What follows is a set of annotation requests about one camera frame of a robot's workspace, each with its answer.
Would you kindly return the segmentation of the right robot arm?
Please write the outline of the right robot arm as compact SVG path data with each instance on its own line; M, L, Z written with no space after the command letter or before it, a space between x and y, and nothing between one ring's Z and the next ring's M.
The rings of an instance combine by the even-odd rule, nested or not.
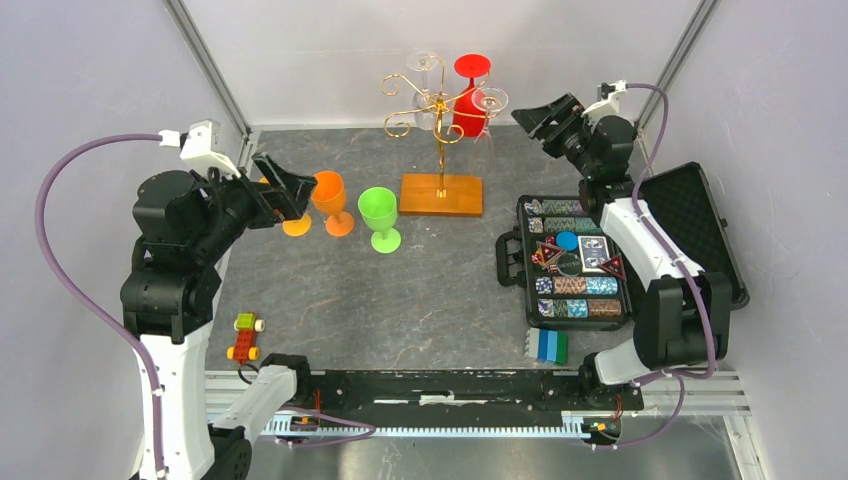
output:
M619 116L612 94L590 107L573 95L512 118L542 149L581 174L583 209L623 253L645 295L632 336L595 354L577 382L580 400L602 408L618 384L658 378L708 378L726 353L731 282L692 260L656 222L641 199L643 181L628 173L636 127Z

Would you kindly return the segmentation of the green wine glass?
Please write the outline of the green wine glass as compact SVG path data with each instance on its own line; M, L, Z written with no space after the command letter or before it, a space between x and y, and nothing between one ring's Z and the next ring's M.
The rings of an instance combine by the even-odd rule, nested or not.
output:
M372 248L381 254L396 251L402 238L395 228L398 218L395 194L382 186L368 188L359 196L357 207L365 224L372 231Z

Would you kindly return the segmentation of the orange wine glass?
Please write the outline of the orange wine glass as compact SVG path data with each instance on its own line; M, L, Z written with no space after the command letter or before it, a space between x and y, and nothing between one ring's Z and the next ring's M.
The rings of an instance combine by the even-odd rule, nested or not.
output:
M354 228L353 216L345 210L347 196L343 178L334 171L315 174L317 185L312 192L312 203L326 216L325 229L334 237L343 237Z

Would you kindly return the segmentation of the clear flute glass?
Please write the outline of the clear flute glass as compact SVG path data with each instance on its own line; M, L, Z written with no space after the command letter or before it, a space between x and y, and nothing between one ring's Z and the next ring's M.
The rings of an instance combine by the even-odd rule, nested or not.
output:
M483 112L483 125L481 132L472 144L469 174L484 178L495 157L490 122L506 108L509 103L509 96L503 89L483 87L475 91L472 96L472 103Z

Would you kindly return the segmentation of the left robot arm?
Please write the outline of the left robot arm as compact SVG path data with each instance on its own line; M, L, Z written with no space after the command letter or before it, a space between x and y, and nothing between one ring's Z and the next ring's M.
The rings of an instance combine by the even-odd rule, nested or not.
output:
M132 215L141 234L120 301L145 398L142 479L218 477L226 461L249 450L244 426L206 421L217 265L247 230L301 218L318 184L265 153L253 160L258 182L241 168L227 175L212 167L165 171L138 188Z

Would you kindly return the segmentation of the yellow wine glass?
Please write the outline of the yellow wine glass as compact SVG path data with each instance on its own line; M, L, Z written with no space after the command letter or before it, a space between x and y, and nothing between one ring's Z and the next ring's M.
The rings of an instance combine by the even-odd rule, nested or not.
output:
M275 200L275 198L271 200L271 204L273 206L274 214L279 219L282 220L281 227L282 227L283 232L286 235L292 236L292 237L299 237L299 236L305 235L309 231L309 229L311 228L311 225L312 225L312 220L311 220L309 213L307 212L307 209L306 209L306 213L303 215L303 217L301 219L284 221L279 216L279 212L274 209L274 200Z

